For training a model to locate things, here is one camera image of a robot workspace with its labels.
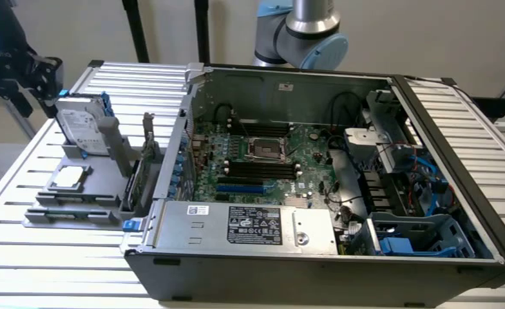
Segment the silver square CPU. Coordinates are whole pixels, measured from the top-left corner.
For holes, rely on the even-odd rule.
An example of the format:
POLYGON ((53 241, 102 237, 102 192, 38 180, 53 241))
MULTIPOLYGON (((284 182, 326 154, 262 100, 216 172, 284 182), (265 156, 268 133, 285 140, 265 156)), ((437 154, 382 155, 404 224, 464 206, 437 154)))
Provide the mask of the silver square CPU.
POLYGON ((77 189, 84 183, 90 168, 84 165, 64 165, 52 180, 52 186, 60 189, 77 189))

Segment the black expansion slot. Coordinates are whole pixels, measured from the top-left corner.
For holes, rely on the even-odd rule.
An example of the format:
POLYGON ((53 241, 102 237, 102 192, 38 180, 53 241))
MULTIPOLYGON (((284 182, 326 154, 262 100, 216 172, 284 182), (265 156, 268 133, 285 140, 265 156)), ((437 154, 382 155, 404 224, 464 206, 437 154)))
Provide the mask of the black expansion slot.
POLYGON ((264 185, 264 180, 261 178, 242 178, 242 177, 218 177, 217 184, 230 184, 230 185, 264 185))

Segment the blue expansion slot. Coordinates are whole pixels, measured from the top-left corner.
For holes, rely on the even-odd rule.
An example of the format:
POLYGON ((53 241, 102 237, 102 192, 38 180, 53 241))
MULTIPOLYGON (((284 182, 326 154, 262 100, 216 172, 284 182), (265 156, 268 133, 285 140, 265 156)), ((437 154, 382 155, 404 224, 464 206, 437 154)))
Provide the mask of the blue expansion slot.
POLYGON ((222 184, 216 186, 217 192, 236 193, 236 194, 265 194, 266 189, 262 185, 233 185, 222 184))

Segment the silver hard disk blue rails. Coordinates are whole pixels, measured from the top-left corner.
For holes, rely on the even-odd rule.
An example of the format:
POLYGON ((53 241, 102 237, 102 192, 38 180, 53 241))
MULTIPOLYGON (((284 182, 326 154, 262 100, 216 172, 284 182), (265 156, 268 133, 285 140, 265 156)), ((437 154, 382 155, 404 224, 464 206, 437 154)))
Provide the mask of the silver hard disk blue rails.
POLYGON ((98 123, 102 118, 113 117, 110 97, 101 94, 65 93, 54 104, 60 128, 70 144, 88 155, 108 155, 108 146, 98 123))

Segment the black stand pole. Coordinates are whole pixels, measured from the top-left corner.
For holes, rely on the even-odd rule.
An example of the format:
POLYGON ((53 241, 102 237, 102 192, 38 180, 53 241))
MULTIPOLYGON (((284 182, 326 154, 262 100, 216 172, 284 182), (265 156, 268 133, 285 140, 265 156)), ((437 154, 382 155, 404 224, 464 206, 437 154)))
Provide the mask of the black stand pole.
POLYGON ((146 38, 141 23, 141 14, 137 0, 122 0, 122 8, 126 14, 132 41, 134 45, 136 57, 140 63, 149 63, 149 51, 146 48, 146 38))
POLYGON ((200 62, 210 63, 209 50, 209 0, 194 0, 197 54, 200 62))

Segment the grey parts rack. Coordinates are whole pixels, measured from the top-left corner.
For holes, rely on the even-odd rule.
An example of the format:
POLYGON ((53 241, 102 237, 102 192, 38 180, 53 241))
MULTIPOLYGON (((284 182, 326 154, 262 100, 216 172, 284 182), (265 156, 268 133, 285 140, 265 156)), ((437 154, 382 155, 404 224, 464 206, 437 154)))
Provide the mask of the grey parts rack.
POLYGON ((141 158, 141 150, 132 149, 129 139, 124 137, 118 129, 116 117, 105 117, 100 121, 100 132, 108 146, 108 155, 86 154, 70 142, 62 144, 64 157, 52 176, 42 187, 46 192, 81 192, 97 194, 116 194, 116 199, 97 198, 36 198, 37 203, 29 209, 73 210, 73 211, 110 211, 112 215, 76 218, 74 216, 48 216, 29 214, 25 211, 25 227, 52 229, 97 229, 118 230, 125 220, 142 217, 148 212, 137 214, 120 210, 126 183, 132 176, 136 162, 141 158), (52 186, 52 180, 64 165, 89 166, 90 170, 84 183, 77 189, 60 189, 52 186))

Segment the green motherboard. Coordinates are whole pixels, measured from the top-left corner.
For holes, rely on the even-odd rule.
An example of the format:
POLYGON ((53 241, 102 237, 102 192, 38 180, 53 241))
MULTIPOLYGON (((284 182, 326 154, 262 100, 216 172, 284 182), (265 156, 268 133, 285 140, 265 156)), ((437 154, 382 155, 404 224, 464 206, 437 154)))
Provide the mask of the green motherboard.
POLYGON ((249 137, 266 136, 230 135, 228 128, 232 124, 232 122, 226 124, 202 122, 197 125, 192 139, 197 172, 193 199, 205 202, 284 205, 285 198, 302 197, 312 200, 312 208, 322 208, 326 198, 332 197, 338 189, 333 157, 329 154, 329 148, 336 145, 336 142, 329 140, 330 132, 320 126, 286 124, 289 132, 285 137, 280 137, 286 141, 285 162, 260 162, 293 164, 296 179, 261 178, 266 189, 265 194, 236 194, 216 191, 216 186, 222 185, 217 184, 217 178, 228 176, 224 168, 229 162, 252 162, 242 157, 249 137), (317 140, 309 138, 310 133, 318 134, 317 140))

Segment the silver chipset heat sink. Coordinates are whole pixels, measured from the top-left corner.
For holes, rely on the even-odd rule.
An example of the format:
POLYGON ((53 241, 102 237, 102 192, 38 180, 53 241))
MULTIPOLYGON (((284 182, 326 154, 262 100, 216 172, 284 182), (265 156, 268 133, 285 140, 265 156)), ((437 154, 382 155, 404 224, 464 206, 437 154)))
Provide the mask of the silver chipset heat sink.
POLYGON ((313 206, 313 202, 308 198, 288 197, 284 199, 284 205, 300 209, 309 209, 313 206))

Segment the grey metal disk bay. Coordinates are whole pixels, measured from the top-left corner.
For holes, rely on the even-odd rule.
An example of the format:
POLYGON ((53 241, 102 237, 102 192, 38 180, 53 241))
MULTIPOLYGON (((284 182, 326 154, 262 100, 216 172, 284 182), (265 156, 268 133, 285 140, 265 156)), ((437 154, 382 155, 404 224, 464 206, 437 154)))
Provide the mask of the grey metal disk bay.
POLYGON ((366 104, 366 124, 344 131, 353 159, 366 167, 378 162, 385 173, 408 173, 414 169, 414 153, 421 147, 408 141, 397 119, 402 105, 389 90, 370 91, 366 104))

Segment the open black PC case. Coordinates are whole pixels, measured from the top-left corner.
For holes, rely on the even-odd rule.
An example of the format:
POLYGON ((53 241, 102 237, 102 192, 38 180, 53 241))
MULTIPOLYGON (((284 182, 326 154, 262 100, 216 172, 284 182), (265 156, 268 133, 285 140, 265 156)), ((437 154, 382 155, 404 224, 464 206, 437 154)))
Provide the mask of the open black PC case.
MULTIPOLYGON (((205 66, 185 72, 185 96, 170 136, 141 241, 124 259, 148 295, 158 301, 404 306, 433 308, 473 288, 505 285, 505 138, 450 78, 380 73, 205 66), (448 214, 473 247, 474 258, 374 256, 366 254, 361 226, 369 217, 360 180, 362 171, 382 171, 378 162, 358 164, 344 131, 357 104, 338 98, 330 129, 330 98, 356 93, 368 108, 370 91, 389 90, 402 107, 397 119, 414 153, 405 175, 410 217, 448 214), (142 250, 150 217, 168 201, 196 201, 192 139, 197 125, 212 122, 217 103, 226 124, 304 124, 330 132, 337 191, 326 198, 337 255, 222 256, 142 250)), ((358 124, 366 124, 364 115, 358 124)))

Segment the black fan shroud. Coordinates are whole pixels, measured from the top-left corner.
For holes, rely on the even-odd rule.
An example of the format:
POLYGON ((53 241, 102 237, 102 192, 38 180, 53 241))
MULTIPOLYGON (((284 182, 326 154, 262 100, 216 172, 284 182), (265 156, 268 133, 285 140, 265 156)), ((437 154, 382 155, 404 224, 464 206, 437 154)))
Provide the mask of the black fan shroud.
POLYGON ((408 216, 408 185, 406 177, 401 173, 381 174, 364 170, 360 188, 365 195, 366 212, 389 212, 396 216, 408 216))

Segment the blue plastic drive cage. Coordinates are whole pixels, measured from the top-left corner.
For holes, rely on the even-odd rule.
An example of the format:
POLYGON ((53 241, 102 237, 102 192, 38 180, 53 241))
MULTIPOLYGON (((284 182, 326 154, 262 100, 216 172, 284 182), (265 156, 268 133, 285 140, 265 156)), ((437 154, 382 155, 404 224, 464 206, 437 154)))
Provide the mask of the blue plastic drive cage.
POLYGON ((474 258, 457 221, 448 214, 425 217, 373 212, 361 226, 368 255, 418 258, 474 258))

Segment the graphics card metal bracket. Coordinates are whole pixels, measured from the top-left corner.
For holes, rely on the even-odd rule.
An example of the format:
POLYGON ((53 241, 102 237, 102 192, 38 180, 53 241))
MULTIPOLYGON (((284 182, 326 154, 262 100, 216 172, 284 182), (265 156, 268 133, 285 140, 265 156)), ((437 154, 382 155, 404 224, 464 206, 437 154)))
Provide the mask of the graphics card metal bracket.
POLYGON ((144 145, 141 158, 136 162, 132 176, 124 191, 124 200, 120 210, 125 213, 145 213, 149 211, 156 180, 161 170, 162 155, 153 133, 153 113, 144 113, 144 145))

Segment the CPU socket metal frame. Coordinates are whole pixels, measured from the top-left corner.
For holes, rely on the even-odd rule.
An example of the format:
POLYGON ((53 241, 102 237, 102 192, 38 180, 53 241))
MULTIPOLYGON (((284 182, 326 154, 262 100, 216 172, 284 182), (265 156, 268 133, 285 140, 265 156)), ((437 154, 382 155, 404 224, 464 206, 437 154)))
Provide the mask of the CPU socket metal frame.
POLYGON ((286 141, 284 138, 249 137, 246 152, 242 155, 249 161, 285 162, 286 141))

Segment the black bracket block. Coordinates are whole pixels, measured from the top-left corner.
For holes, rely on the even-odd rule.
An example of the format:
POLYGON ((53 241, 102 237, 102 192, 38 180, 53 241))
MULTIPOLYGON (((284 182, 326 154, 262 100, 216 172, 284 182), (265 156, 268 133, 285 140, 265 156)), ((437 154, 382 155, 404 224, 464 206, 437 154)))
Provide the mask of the black bracket block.
POLYGON ((505 117, 505 98, 473 97, 473 102, 488 119, 505 117))

